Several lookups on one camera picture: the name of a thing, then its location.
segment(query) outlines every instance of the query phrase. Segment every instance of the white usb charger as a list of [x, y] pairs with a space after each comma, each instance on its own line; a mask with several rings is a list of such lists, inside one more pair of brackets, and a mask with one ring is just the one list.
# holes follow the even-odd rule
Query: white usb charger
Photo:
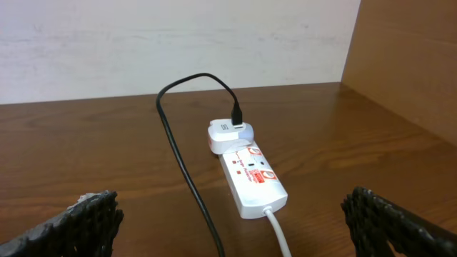
[[278, 237], [283, 256], [291, 256], [273, 212], [287, 202], [287, 192], [254, 142], [252, 126], [233, 126], [231, 119], [210, 122], [209, 147], [219, 155], [236, 207], [242, 218], [267, 216]]

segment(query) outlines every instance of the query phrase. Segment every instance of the white power cord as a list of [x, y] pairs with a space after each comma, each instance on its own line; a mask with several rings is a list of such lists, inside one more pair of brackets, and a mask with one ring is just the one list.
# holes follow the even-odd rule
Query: white power cord
[[284, 236], [283, 230], [281, 229], [278, 220], [271, 212], [271, 209], [266, 209], [264, 213], [266, 217], [270, 220], [271, 225], [273, 226], [274, 232], [276, 233], [276, 237], [278, 238], [279, 247], [281, 247], [281, 252], [283, 253], [283, 257], [292, 257], [291, 251], [288, 249], [286, 237]]

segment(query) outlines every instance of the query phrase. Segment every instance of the extension cord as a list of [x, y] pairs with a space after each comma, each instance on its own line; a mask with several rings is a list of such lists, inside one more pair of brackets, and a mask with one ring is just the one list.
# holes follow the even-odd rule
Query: extension cord
[[242, 218], [261, 218], [286, 205], [287, 192], [256, 142], [219, 155], [236, 207]]

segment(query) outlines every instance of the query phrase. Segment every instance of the wooden panel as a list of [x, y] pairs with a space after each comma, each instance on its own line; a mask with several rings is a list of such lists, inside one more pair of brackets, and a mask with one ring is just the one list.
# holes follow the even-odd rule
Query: wooden panel
[[[355, 256], [340, 202], [365, 186], [457, 232], [457, 150], [338, 84], [238, 89], [256, 141], [289, 193], [276, 213], [294, 256]], [[280, 256], [265, 218], [239, 217], [211, 119], [225, 91], [165, 95], [164, 109], [227, 256]], [[154, 96], [0, 106], [0, 242], [79, 195], [119, 193], [114, 256], [215, 256], [154, 107]]]
[[457, 1], [362, 0], [343, 83], [457, 144]]

